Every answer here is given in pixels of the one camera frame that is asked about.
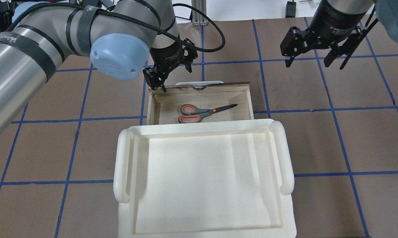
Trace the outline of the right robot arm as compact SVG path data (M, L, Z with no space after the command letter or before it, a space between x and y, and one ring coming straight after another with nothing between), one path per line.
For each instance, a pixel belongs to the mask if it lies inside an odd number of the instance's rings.
M291 27L280 44L286 67L294 59L316 49L329 49L325 67L346 56L345 65L368 35L380 23L388 36L398 43L398 0L321 0L309 27Z

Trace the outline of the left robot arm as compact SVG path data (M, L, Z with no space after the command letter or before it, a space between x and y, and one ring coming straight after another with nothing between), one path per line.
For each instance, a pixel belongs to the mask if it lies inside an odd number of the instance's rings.
M24 3L0 33L0 134L70 55L119 80L133 80L151 55L152 85L199 50L182 40L170 0L120 0L113 11L70 3Z

